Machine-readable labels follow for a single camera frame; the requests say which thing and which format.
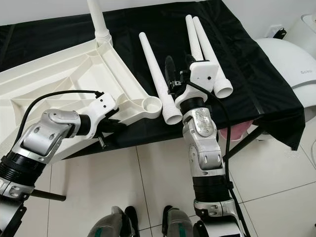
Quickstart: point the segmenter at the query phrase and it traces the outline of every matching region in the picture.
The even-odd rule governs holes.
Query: white wall
[[[176,0],[99,0],[103,11]],[[316,0],[223,0],[254,39],[270,25],[288,29],[302,14],[316,11]],[[0,26],[88,13],[86,0],[0,0]]]

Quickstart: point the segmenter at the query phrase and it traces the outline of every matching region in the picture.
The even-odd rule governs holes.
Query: table
[[[257,43],[221,0],[178,2],[105,12],[115,50],[149,95],[157,92],[138,38],[145,32],[161,70],[171,55],[178,70],[186,68],[190,53],[185,16],[198,16],[234,92],[222,99],[231,124],[255,119],[259,127],[241,141],[231,155],[263,131],[293,150],[305,127],[303,106],[290,86],[270,63]],[[0,27],[0,71],[59,50],[92,40],[94,28],[89,14]],[[217,105],[212,116],[218,129],[225,118]],[[126,130],[82,149],[68,158],[182,137],[182,124],[167,125],[162,116],[142,119]]]

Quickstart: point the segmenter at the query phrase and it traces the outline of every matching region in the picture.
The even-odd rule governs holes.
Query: black electrical cord
[[[52,93],[49,93],[49,94],[40,96],[39,98],[37,98],[36,100],[34,100],[34,101],[29,105],[29,107],[27,108],[27,110],[25,111],[25,113],[24,113],[24,115],[23,115],[23,118],[22,118],[22,121],[21,121],[21,125],[20,125],[20,128],[19,128],[18,134],[16,135],[16,139],[15,139],[15,141],[14,141],[14,144],[16,144],[17,141],[21,138],[22,133],[23,133],[23,129],[24,129],[24,126],[25,126],[25,123],[26,123],[26,119],[28,118],[31,109],[34,107],[34,105],[35,105],[38,101],[40,101],[40,100],[42,100],[42,99],[45,99],[45,98],[47,98],[47,97],[50,97],[50,96],[62,95],[62,94],[69,94],[69,93],[91,93],[91,94],[95,94],[95,95],[96,95],[96,98],[100,97],[100,96],[103,94],[103,92],[99,92],[99,91],[95,91],[95,90],[62,90],[62,91],[56,91],[56,92],[52,92]]]
[[[193,88],[195,88],[197,90],[200,90],[201,92],[205,93],[209,98],[215,100],[218,103],[218,105],[221,107],[221,109],[223,110],[223,112],[225,114],[226,125],[227,125],[227,139],[226,139],[225,160],[224,160],[224,162],[225,162],[225,176],[226,176],[227,183],[229,184],[230,183],[230,178],[229,178],[229,166],[228,166],[228,164],[229,164],[229,146],[230,146],[230,142],[231,142],[231,121],[229,119],[228,112],[227,112],[225,106],[223,105],[223,103],[215,95],[213,95],[211,92],[207,91],[203,87],[200,87],[200,86],[196,85],[195,83],[193,83],[191,81],[187,81],[186,84],[192,86]],[[243,225],[243,229],[246,232],[246,236],[250,237],[250,233],[249,233],[248,227],[246,225],[246,222],[245,222],[245,219],[243,217],[241,208],[239,206],[239,203],[237,201],[236,195],[235,195],[232,187],[229,188],[229,191],[230,191],[230,193],[232,195],[232,198],[234,199],[235,206],[236,206],[236,209],[237,209],[237,213],[238,213],[240,221],[241,221],[241,223]]]

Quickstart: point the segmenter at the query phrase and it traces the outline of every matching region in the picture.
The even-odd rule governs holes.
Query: white plastic tube
[[[150,47],[146,34],[144,32],[141,32],[139,34],[139,39],[142,44],[150,72],[152,74],[159,99],[162,102],[162,115],[164,121],[168,125],[176,124],[182,120],[182,114],[180,110],[176,108],[172,96],[168,94],[167,84],[163,78],[163,75],[154,56],[152,48]]]
[[[202,51],[203,51],[205,59],[219,65],[216,80],[213,87],[214,93],[216,97],[218,98],[225,98],[233,92],[233,86],[231,82],[225,77],[225,74],[221,68],[221,65],[219,64],[217,60],[214,50],[197,16],[193,18],[193,23],[194,23],[194,26],[197,32],[197,37],[202,47]]]
[[[204,60],[202,50],[198,42],[197,32],[194,27],[193,19],[191,15],[186,16],[186,23],[187,23],[187,29],[188,29],[188,35],[189,35],[189,41],[190,41],[191,55],[197,61]]]
[[[93,26],[95,29],[95,39],[99,45],[110,42],[112,43],[112,37],[108,28],[105,25],[102,10],[100,8],[98,0],[87,0],[90,10]]]

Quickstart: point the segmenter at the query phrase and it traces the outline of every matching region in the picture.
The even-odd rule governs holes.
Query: black metal rod
[[[56,200],[56,201],[66,200],[66,196],[64,195],[52,194],[52,193],[48,193],[48,192],[44,192],[44,191],[36,190],[36,189],[34,189],[30,195],[34,197],[38,197],[38,198],[46,198],[46,199],[51,199],[51,200]]]
[[[261,127],[257,127],[255,130],[253,130],[250,134],[248,134],[248,136],[246,136],[244,139],[242,139],[241,142],[239,142],[234,148],[232,148],[229,151],[229,159],[232,158],[233,155],[235,155],[237,152],[239,152],[245,146],[247,146],[250,142],[255,140],[263,132],[264,132],[264,129]]]

